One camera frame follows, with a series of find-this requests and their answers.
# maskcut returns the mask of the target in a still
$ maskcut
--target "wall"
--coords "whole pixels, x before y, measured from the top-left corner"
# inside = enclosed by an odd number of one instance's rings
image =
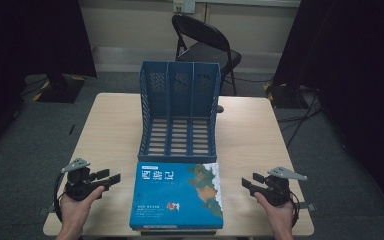
[[[172,1],[80,0],[80,4],[93,46],[142,49],[176,46],[171,25]],[[197,2],[193,16],[203,20],[207,13],[207,22],[223,32],[235,50],[281,53],[296,11],[296,7]]]

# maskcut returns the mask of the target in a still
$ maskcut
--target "black cable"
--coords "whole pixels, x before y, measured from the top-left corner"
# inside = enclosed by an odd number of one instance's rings
[[[288,144],[286,144],[286,148],[289,148],[289,145],[291,144],[292,140],[294,139],[295,135],[297,134],[299,128],[301,127],[301,124],[305,121],[306,117],[307,117],[308,114],[310,113],[311,108],[313,107],[314,102],[316,101],[316,96],[317,96],[317,94],[314,94],[313,101],[311,101],[311,105],[308,107],[308,110],[307,110],[307,112],[305,113],[304,117],[303,117],[303,118],[301,119],[301,121],[298,123],[298,126],[297,126],[297,128],[295,129],[294,133],[292,134],[292,137],[289,139]]]
[[[63,175],[64,175],[63,173],[58,174],[57,180],[55,181],[55,185],[54,185],[54,208],[55,208],[55,213],[57,214],[57,217],[60,220],[60,222],[62,222],[62,213],[61,213],[61,206],[59,205],[59,197],[57,197],[57,195],[58,195],[59,184]]]
[[[272,80],[257,80],[257,81],[253,81],[253,80],[249,80],[249,79],[243,79],[243,78],[238,78],[238,77],[235,77],[235,80],[239,80],[239,81],[243,81],[243,82],[255,82],[255,83],[258,83],[258,82],[271,82]]]
[[[309,118],[312,118],[312,117],[316,116],[317,114],[321,113],[322,111],[323,111],[323,108],[320,107],[319,109],[317,109],[317,111],[315,111],[314,113],[312,113],[312,114],[309,115],[309,116],[285,118],[285,119],[277,120],[277,122],[278,122],[278,123],[295,122],[295,121],[300,121],[300,120],[302,120],[303,118],[305,118],[305,120],[307,120],[307,119],[309,119]]]
[[[299,210],[301,209],[301,206],[300,206],[297,195],[295,195],[292,191],[289,191],[289,192],[295,197],[295,199],[297,200],[297,204],[298,204],[298,206],[295,205],[294,199],[291,197],[289,198],[289,200],[292,202],[292,206],[294,208],[294,215],[292,217],[292,227],[294,227],[295,224],[297,223],[298,219],[299,219]]]
[[[297,122],[295,122],[295,123],[289,124],[288,126],[282,128],[280,131],[283,132],[283,131],[285,131],[287,128],[293,127],[293,126],[297,125],[298,123],[299,123],[299,122],[297,121]]]

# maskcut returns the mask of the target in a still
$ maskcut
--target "map illustration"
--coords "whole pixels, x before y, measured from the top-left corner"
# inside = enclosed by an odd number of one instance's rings
[[[188,182],[196,189],[199,198],[204,202],[202,206],[208,208],[213,215],[222,218],[220,178],[216,176],[218,175],[218,164],[196,164],[188,167],[188,171],[195,174],[195,177],[190,178]]]

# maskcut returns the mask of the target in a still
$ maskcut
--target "wrist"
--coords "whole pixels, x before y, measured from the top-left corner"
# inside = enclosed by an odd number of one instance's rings
[[[293,240],[294,239],[294,237],[292,236],[292,231],[275,233],[274,238],[276,240]]]
[[[70,229],[62,228],[56,240],[77,240],[78,238],[80,238],[80,236],[81,234],[73,232]]]

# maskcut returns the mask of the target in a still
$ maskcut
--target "book cover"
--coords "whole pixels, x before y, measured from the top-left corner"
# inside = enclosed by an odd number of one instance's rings
[[[222,228],[218,164],[138,162],[130,227],[138,231]]]

